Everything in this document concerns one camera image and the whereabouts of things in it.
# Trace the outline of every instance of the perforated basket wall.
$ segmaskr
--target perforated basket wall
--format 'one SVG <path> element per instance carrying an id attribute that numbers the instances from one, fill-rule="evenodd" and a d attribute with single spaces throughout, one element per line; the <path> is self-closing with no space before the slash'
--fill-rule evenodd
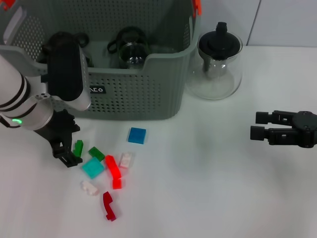
<path id="1" fill-rule="evenodd" d="M 104 86 L 104 94 L 91 94 L 85 112 L 52 100 L 57 111 L 64 108 L 77 117 L 95 119 L 166 119 L 181 104 L 190 53 L 195 49 L 200 17 L 193 17 L 192 0 L 16 0 L 7 12 L 0 3 L 0 33 L 21 6 L 24 17 L 8 41 L 0 39 L 0 54 L 25 76 L 46 74 L 37 63 L 41 45 L 57 31 L 85 32 L 95 68 L 89 68 L 90 85 Z M 145 31 L 149 43 L 173 54 L 151 54 L 143 69 L 103 68 L 100 46 L 126 26 Z"/>

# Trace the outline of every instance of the red lego brick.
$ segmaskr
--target red lego brick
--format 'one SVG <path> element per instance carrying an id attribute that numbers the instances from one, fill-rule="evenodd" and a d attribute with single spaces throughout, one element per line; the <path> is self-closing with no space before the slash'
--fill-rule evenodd
<path id="1" fill-rule="evenodd" d="M 5 2 L 5 4 L 8 7 L 12 7 L 12 5 L 15 3 L 15 0 L 2 0 L 3 2 Z"/>
<path id="2" fill-rule="evenodd" d="M 121 182 L 121 179 L 114 179 L 112 181 L 112 188 L 113 189 L 122 189 L 122 182 Z"/>
<path id="3" fill-rule="evenodd" d="M 113 222 L 116 219 L 116 217 L 113 210 L 110 207 L 110 203 L 112 203 L 112 198 L 110 196 L 110 193 L 109 192 L 104 193 L 103 199 L 104 199 L 105 210 L 107 211 L 106 218 Z"/>
<path id="4" fill-rule="evenodd" d="M 121 173 L 117 164 L 115 163 L 114 157 L 111 155 L 107 155 L 105 161 L 112 174 L 113 179 L 120 179 Z"/>

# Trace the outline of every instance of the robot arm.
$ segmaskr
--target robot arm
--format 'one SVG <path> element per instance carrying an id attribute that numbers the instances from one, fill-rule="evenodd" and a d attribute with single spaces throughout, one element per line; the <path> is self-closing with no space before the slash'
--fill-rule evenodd
<path id="1" fill-rule="evenodd" d="M 303 111 L 298 113 L 274 111 L 271 115 L 257 112 L 256 124 L 277 124 L 292 128 L 269 128 L 252 126 L 251 140 L 267 139 L 270 145 L 298 145 L 313 148 L 317 144 L 317 115 Z"/>
<path id="2" fill-rule="evenodd" d="M 15 125 L 2 117 L 0 122 L 35 131 L 67 167 L 81 163 L 71 152 L 72 133 L 80 127 L 67 110 L 54 111 L 49 100 L 53 97 L 80 111 L 90 106 L 87 63 L 79 45 L 69 41 L 56 47 L 48 56 L 47 75 L 25 77 L 5 59 L 0 59 L 0 68 L 0 113 Z"/>

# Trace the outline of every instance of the glass teapot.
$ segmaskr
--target glass teapot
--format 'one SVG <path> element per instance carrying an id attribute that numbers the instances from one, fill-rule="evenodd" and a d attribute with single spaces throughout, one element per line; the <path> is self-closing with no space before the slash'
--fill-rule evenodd
<path id="1" fill-rule="evenodd" d="M 227 32 L 227 23 L 219 22 L 215 30 L 199 39 L 188 88 L 195 95 L 210 100 L 232 95 L 242 80 L 242 48 L 241 39 Z"/>

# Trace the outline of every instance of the green indicator light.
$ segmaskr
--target green indicator light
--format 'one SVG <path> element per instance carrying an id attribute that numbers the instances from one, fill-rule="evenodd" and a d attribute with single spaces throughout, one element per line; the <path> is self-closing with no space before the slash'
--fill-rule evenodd
<path id="1" fill-rule="evenodd" d="M 12 119 L 12 121 L 18 124 L 22 124 L 22 121 L 20 119 Z"/>

